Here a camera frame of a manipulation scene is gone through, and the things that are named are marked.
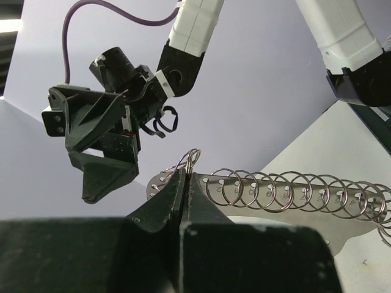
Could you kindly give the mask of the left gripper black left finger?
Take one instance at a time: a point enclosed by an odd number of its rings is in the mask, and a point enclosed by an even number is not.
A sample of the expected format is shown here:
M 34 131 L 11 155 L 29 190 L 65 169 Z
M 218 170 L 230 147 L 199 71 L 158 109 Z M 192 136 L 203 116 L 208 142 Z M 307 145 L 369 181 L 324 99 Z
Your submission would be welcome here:
M 1 222 L 2 292 L 181 292 L 186 173 L 125 217 Z

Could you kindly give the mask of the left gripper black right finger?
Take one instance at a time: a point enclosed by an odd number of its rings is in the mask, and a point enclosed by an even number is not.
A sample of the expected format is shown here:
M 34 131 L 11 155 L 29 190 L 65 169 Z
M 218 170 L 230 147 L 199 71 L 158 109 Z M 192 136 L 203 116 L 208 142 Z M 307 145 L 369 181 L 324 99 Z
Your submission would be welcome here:
M 181 292 L 341 292 L 324 239 L 305 226 L 237 224 L 186 178 Z

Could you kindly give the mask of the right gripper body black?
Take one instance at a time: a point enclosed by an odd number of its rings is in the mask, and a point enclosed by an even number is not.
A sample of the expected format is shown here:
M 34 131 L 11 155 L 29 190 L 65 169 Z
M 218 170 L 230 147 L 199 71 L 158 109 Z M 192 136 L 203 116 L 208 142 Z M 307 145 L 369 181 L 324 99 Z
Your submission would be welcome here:
M 165 105 L 174 91 L 163 70 L 135 67 L 119 47 L 101 53 L 89 70 L 105 89 L 122 100 L 124 114 L 120 134 L 131 138 L 133 153 L 141 150 L 139 131 L 165 138 L 177 130 L 177 111 Z

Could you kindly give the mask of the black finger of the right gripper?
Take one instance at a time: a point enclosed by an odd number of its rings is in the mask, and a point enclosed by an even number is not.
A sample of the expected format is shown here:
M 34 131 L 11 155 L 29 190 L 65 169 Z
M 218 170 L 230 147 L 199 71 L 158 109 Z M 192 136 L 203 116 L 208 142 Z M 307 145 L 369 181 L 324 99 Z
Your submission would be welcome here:
M 82 171 L 82 199 L 95 204 L 114 190 L 131 183 L 137 176 L 137 164 L 109 157 L 70 152 L 71 165 Z
M 46 133 L 64 137 L 67 151 L 84 151 L 125 115 L 122 95 L 57 85 L 48 90 L 49 108 L 42 112 Z

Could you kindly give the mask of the metal key holder red handle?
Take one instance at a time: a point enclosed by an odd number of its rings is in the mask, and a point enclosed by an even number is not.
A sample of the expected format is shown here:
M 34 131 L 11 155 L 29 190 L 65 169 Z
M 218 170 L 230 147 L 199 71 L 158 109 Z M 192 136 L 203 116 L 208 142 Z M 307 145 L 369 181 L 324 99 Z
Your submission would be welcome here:
M 388 186 L 297 171 L 194 173 L 200 155 L 192 149 L 155 175 L 147 198 L 173 190 L 181 173 L 190 178 L 183 202 L 186 222 L 231 225 L 234 240 L 240 228 L 255 230 L 268 253 L 390 255 Z

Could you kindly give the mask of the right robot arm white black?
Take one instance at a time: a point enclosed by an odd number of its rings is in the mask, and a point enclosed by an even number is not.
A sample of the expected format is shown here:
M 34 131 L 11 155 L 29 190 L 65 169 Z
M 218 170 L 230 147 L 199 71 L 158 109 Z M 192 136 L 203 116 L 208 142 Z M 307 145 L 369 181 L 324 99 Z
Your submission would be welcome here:
M 145 26 L 172 23 L 155 72 L 134 66 L 114 47 L 101 53 L 90 72 L 102 91 L 71 85 L 68 29 L 76 2 L 62 26 L 65 80 L 48 90 L 49 106 L 42 112 L 46 132 L 63 137 L 74 168 L 82 171 L 82 199 L 100 201 L 131 183 L 139 173 L 137 155 L 141 131 L 158 137 L 174 132 L 161 119 L 174 109 L 173 97 L 193 88 L 217 25 L 222 1 L 178 1 L 163 20 L 138 18 L 119 7 L 98 5 Z M 377 107 L 390 113 L 390 46 L 383 46 L 368 27 L 355 1 L 298 1 L 327 70 L 328 83 L 340 101 Z

